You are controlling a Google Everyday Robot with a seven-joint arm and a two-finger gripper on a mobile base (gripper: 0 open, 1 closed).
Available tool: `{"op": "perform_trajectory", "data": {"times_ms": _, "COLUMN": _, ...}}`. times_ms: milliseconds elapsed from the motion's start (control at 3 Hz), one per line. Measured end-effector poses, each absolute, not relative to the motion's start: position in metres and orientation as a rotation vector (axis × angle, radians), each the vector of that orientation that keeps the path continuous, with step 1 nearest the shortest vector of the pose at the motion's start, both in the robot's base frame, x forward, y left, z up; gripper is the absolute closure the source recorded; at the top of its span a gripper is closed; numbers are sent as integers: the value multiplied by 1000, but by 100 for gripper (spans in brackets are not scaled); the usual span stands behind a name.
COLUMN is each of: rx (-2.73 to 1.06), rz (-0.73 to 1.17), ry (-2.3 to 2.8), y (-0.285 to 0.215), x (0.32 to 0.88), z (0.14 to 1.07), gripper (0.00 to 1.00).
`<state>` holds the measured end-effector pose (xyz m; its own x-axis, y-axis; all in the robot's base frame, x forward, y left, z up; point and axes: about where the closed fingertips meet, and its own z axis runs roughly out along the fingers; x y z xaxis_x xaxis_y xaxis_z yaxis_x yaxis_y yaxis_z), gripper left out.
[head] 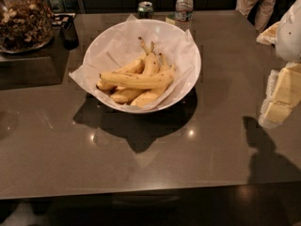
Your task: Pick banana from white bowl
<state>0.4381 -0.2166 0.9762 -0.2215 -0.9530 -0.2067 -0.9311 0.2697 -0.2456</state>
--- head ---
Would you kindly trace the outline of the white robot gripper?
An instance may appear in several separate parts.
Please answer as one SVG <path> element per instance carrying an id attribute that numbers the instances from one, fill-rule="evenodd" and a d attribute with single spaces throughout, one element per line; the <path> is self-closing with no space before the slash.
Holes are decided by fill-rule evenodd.
<path id="1" fill-rule="evenodd" d="M 285 122 L 301 102 L 301 0 L 256 38 L 264 45 L 274 44 L 286 66 L 268 76 L 266 98 L 262 102 L 259 125 L 272 129 Z"/>

